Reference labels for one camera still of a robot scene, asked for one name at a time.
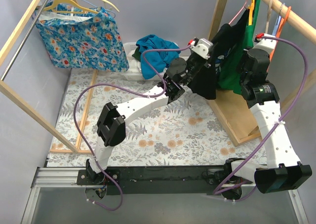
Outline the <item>bright green t-shirt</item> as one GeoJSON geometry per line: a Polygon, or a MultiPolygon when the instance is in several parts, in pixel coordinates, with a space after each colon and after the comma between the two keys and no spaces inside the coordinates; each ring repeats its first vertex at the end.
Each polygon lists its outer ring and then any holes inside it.
{"type": "Polygon", "coordinates": [[[248,25],[249,9],[247,9],[239,19],[241,33],[237,34],[239,39],[237,44],[230,50],[226,58],[220,64],[220,73],[217,79],[218,90],[231,90],[235,94],[241,94],[241,86],[239,84],[241,75],[241,60],[246,50],[253,47],[253,35],[259,12],[260,0],[255,0],[255,8],[253,13],[253,24],[248,25]]]}

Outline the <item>blue t-shirt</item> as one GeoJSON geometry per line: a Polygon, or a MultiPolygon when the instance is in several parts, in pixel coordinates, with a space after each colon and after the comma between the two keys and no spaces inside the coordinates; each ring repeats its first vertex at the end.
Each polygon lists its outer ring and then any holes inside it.
{"type": "MultiPolygon", "coordinates": [[[[139,53],[142,55],[146,50],[151,49],[178,49],[179,47],[171,42],[159,38],[156,35],[147,35],[136,42],[139,48],[139,53]]],[[[141,71],[145,80],[151,79],[157,74],[148,65],[150,63],[153,68],[159,73],[162,73],[165,68],[168,68],[170,63],[179,57],[180,51],[153,51],[145,54],[145,59],[140,56],[141,71]]]]}

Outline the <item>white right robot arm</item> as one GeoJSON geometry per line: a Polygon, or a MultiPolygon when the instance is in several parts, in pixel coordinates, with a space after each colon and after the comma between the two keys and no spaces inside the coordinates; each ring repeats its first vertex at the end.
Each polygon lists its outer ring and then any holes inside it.
{"type": "Polygon", "coordinates": [[[267,77],[268,52],[252,48],[242,65],[241,94],[255,118],[261,142],[244,159],[227,160],[223,181],[235,183],[240,178],[256,185],[261,193],[294,190],[311,175],[310,165],[303,164],[289,139],[280,110],[279,96],[267,77]]]}

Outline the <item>beige wooden hanger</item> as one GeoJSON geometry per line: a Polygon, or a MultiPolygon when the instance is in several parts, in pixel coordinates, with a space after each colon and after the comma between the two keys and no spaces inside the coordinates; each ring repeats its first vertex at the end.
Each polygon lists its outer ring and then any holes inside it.
{"type": "Polygon", "coordinates": [[[273,4],[274,0],[269,0],[269,4],[268,4],[268,10],[267,10],[267,18],[266,18],[266,25],[265,25],[265,31],[264,33],[268,33],[269,30],[269,22],[270,22],[270,18],[271,18],[271,13],[272,13],[272,4],[273,4]]]}

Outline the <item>black t-shirt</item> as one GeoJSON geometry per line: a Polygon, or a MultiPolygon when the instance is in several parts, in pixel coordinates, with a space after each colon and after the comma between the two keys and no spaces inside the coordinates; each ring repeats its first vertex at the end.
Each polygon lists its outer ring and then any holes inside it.
{"type": "Polygon", "coordinates": [[[249,10],[245,10],[241,18],[234,25],[228,23],[222,25],[217,34],[213,37],[213,49],[209,67],[203,66],[196,77],[188,87],[193,93],[197,93],[207,100],[216,99],[216,86],[218,74],[216,73],[216,65],[221,63],[218,59],[220,56],[227,57],[229,51],[233,50],[243,40],[246,24],[248,22],[249,10]]]}

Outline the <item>light blue hanger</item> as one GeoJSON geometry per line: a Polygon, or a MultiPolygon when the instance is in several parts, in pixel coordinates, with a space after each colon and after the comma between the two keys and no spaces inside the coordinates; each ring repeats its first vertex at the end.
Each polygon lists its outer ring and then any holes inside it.
{"type": "Polygon", "coordinates": [[[280,22],[281,22],[281,19],[282,19],[282,16],[280,14],[281,14],[283,6],[284,6],[284,3],[281,4],[280,10],[279,10],[279,13],[278,13],[275,25],[274,25],[274,29],[273,29],[273,32],[272,32],[273,36],[275,36],[277,34],[278,28],[280,26],[280,22]]]}

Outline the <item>white floral print t-shirt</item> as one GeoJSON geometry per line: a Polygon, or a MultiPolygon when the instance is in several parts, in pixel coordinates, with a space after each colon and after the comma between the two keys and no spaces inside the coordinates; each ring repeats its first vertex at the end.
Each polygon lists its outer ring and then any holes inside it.
{"type": "Polygon", "coordinates": [[[142,70],[141,70],[141,62],[132,58],[131,60],[128,60],[129,63],[129,69],[128,73],[129,74],[138,74],[142,75],[142,70]]]}

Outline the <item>green and grey raglan shirt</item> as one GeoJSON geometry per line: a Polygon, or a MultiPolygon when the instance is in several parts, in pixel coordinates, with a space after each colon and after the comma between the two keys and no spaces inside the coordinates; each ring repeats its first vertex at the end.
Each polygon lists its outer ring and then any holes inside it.
{"type": "Polygon", "coordinates": [[[141,61],[141,52],[139,51],[139,48],[135,49],[134,53],[132,54],[132,57],[138,61],[141,61]]]}

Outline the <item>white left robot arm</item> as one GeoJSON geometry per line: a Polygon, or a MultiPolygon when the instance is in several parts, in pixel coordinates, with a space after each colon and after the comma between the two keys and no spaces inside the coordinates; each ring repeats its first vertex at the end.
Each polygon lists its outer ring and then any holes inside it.
{"type": "Polygon", "coordinates": [[[177,100],[185,92],[183,85],[188,85],[198,74],[202,67],[208,64],[210,56],[200,56],[192,52],[187,60],[177,58],[172,61],[165,72],[163,79],[166,82],[166,91],[163,83],[159,82],[146,95],[151,97],[137,97],[125,103],[113,105],[107,103],[97,121],[98,140],[94,148],[95,158],[86,162],[86,173],[93,184],[101,184],[105,178],[104,170],[107,169],[108,160],[115,146],[126,138],[126,127],[135,119],[161,106],[166,106],[177,100]]]}

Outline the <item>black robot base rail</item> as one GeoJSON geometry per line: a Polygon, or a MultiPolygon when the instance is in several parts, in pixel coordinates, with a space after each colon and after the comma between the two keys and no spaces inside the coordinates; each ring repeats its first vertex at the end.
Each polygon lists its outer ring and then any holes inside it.
{"type": "Polygon", "coordinates": [[[212,194],[223,178],[224,165],[198,166],[133,166],[108,167],[94,174],[87,168],[79,170],[77,185],[106,186],[108,195],[119,195],[112,182],[116,181],[123,194],[212,194]]]}

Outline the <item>orange plastic hanger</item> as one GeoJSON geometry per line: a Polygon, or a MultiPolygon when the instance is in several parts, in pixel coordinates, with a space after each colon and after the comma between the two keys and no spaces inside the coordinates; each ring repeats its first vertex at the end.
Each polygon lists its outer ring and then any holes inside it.
{"type": "Polygon", "coordinates": [[[289,9],[288,9],[288,11],[287,11],[287,13],[286,13],[285,18],[282,18],[282,19],[281,19],[280,26],[279,26],[279,28],[278,28],[278,31],[277,31],[275,37],[280,37],[280,34],[281,34],[281,32],[282,32],[282,29],[283,29],[283,26],[284,26],[284,24],[286,23],[286,21],[287,21],[287,19],[288,19],[288,16],[289,16],[289,12],[290,12],[290,11],[291,11],[291,7],[289,7],[289,9]]]}

